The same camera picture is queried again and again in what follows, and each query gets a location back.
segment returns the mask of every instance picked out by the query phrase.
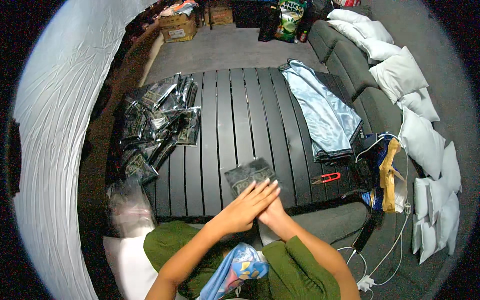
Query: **green sleeve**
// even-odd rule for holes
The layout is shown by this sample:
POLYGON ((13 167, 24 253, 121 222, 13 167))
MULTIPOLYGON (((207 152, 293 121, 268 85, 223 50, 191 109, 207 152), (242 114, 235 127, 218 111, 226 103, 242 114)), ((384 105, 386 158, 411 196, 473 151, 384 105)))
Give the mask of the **green sleeve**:
POLYGON ((268 279, 273 299, 340 299, 333 275, 317 263, 298 237, 286 244, 275 241, 262 251, 270 264, 268 279))

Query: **light blue fabric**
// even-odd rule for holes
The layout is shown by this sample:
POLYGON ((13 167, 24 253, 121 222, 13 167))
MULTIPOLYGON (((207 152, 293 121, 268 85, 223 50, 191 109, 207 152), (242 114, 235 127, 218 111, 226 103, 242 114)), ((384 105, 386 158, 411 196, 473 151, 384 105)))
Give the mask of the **light blue fabric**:
POLYGON ((350 142, 361 118, 332 94, 315 76, 315 72, 298 60, 288 62, 283 70, 290 89, 300 104, 312 139, 313 155, 351 149, 350 142))
POLYGON ((252 246, 239 243, 227 254, 197 300, 217 300, 243 285, 247 279, 259 279, 268 273, 268 262, 252 246))

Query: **white cushion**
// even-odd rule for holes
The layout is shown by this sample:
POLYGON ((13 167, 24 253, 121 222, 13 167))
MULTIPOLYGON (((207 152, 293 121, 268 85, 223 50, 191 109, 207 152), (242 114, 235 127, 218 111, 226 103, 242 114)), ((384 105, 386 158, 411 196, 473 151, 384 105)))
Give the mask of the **white cushion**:
POLYGON ((335 9, 332 10, 328 15, 327 18, 330 20, 340 20, 349 23, 353 22, 371 22, 371 20, 364 15, 361 15, 356 12, 348 11, 348 10, 339 10, 335 9))
POLYGON ((353 26, 364 38, 373 38, 385 43, 393 44, 392 36, 380 21, 355 22, 353 23, 353 26))
POLYGON ((440 121, 426 87, 401 97, 397 104, 400 109, 402 109, 403 106, 406 106, 408 109, 430 122, 440 121))
POLYGON ((431 198, 430 181, 432 181, 430 178, 415 178, 415 215, 419 220, 428 216, 428 203, 431 198))
MULTIPOLYGON (((126 300, 143 300, 158 273, 144 251, 145 236, 103 237, 103 248, 115 282, 126 300)), ((177 300, 185 299, 177 293, 177 300)))
POLYGON ((453 192, 450 194, 445 205, 438 212, 437 219, 437 245, 443 249, 447 245, 447 240, 455 227, 458 219, 458 198, 453 192))
POLYGON ((408 155, 434 180, 438 180, 444 158, 445 139, 425 118, 403 107, 403 124, 398 135, 408 155))
POLYGON ((444 150, 442 180, 444 180, 450 191, 454 193, 462 191, 462 185, 460 182, 460 168, 458 167, 456 150, 453 142, 450 142, 450 144, 448 144, 444 150))
POLYGON ((351 40, 352 42, 357 45, 357 47, 361 47, 361 42, 363 37, 361 34, 353 27, 352 24, 345 22, 345 21, 327 21, 330 26, 332 26, 336 31, 341 33, 343 36, 351 40))
POLYGON ((456 235, 458 233, 458 225, 460 224, 460 211, 458 211, 458 217, 456 219, 455 226, 453 227, 452 232, 447 240, 448 245, 448 255, 453 255, 455 251, 456 235))
POLYGON ((401 97, 428 86, 407 47, 369 71, 393 104, 401 97))
POLYGON ((433 225, 437 221, 439 211, 447 203, 450 192, 442 180, 432 181, 430 182, 430 196, 428 217, 433 225))
POLYGON ((420 264, 437 252, 437 229, 429 222, 421 224, 420 264))
POLYGON ((412 236, 412 251, 417 253, 421 246, 421 225, 428 222, 428 216, 418 219, 417 215, 413 215, 413 236, 412 236))
POLYGON ((367 52, 369 59, 368 63, 373 63, 374 60, 383 61, 393 55, 400 53, 401 48, 374 38, 366 38, 361 40, 362 48, 367 52))

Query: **dark gray cushion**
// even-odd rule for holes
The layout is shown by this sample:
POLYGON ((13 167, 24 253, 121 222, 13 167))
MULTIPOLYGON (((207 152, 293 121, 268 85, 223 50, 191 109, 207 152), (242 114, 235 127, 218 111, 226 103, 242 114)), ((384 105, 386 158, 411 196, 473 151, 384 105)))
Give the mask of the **dark gray cushion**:
POLYGON ((398 106, 393 105, 381 90, 373 87, 365 88, 353 105, 358 115, 369 125, 371 132, 389 131, 394 135, 400 132, 402 111, 398 106))
POLYGON ((318 60, 321 62, 325 62, 328 59, 337 41, 353 44, 341 33, 328 26, 328 23, 323 20, 318 20, 313 23, 312 29, 308 34, 308 41, 310 41, 313 50, 317 54, 318 60))
POLYGON ((351 93, 352 100, 357 98, 357 96, 368 86, 378 88, 378 84, 370 74, 369 65, 366 59, 366 55, 357 46, 352 42, 346 43, 344 41, 338 41, 333 49, 332 54, 329 56, 326 62, 329 72, 342 76, 348 76, 348 80, 342 78, 342 80, 350 81, 353 86, 353 90, 349 91, 351 93), (341 66, 338 66, 334 60, 330 61, 333 56, 333 53, 336 55, 341 63, 341 66))

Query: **gray carpet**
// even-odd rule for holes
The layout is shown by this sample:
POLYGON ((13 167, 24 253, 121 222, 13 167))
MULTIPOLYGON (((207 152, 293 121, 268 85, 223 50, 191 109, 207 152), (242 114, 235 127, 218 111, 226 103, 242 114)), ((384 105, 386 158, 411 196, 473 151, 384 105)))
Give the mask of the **gray carpet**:
POLYGON ((177 72, 183 74, 235 68, 278 67, 296 58, 316 71, 327 72, 310 44, 289 44, 277 40, 258 41, 255 28, 235 24, 198 29, 193 40, 164 44, 145 81, 153 83, 177 72))

